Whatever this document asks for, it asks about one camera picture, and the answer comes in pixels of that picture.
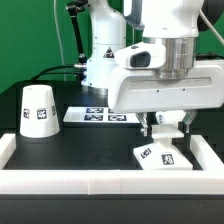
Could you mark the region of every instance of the black tabletop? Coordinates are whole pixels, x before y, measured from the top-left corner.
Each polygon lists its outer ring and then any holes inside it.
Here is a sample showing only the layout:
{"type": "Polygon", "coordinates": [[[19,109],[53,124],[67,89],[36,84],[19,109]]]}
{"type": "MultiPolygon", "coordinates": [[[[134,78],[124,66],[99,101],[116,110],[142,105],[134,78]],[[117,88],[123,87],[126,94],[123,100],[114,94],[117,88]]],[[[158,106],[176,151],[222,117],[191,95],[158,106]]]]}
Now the black tabletop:
{"type": "MultiPolygon", "coordinates": [[[[0,137],[16,133],[17,148],[5,169],[141,169],[133,148],[149,144],[136,124],[64,123],[69,106],[107,107],[107,98],[83,92],[76,82],[24,81],[0,94],[0,137]],[[20,135],[22,89],[52,86],[60,132],[31,139],[20,135]]],[[[223,160],[223,108],[198,111],[190,134],[201,134],[223,160]]],[[[190,153],[189,135],[173,142],[190,153]]],[[[223,223],[222,195],[0,195],[1,223],[223,223]]]]}

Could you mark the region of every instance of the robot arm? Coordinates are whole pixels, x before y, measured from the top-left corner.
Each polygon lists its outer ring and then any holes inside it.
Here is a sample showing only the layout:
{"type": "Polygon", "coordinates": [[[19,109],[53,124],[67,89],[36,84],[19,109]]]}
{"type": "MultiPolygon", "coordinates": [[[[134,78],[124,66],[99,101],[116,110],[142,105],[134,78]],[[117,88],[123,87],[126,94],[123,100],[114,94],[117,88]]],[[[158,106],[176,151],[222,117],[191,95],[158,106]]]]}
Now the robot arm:
{"type": "MultiPolygon", "coordinates": [[[[128,2],[124,1],[126,17],[133,18],[138,0],[132,6],[128,2]]],[[[119,66],[111,75],[109,107],[116,113],[220,107],[224,61],[195,62],[194,57],[203,0],[142,0],[139,4],[141,22],[136,17],[136,24],[144,27],[143,41],[116,52],[119,66]]]]}

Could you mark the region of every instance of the white cup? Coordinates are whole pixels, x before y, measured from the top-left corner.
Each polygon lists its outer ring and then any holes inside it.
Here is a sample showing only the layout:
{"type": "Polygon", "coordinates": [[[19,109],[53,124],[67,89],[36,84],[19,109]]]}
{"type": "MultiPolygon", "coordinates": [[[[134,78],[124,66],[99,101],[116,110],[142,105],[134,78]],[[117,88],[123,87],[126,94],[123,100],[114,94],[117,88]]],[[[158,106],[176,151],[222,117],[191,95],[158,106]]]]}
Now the white cup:
{"type": "Polygon", "coordinates": [[[52,88],[30,85],[23,88],[20,134],[44,138],[59,132],[58,117],[52,88]]]}

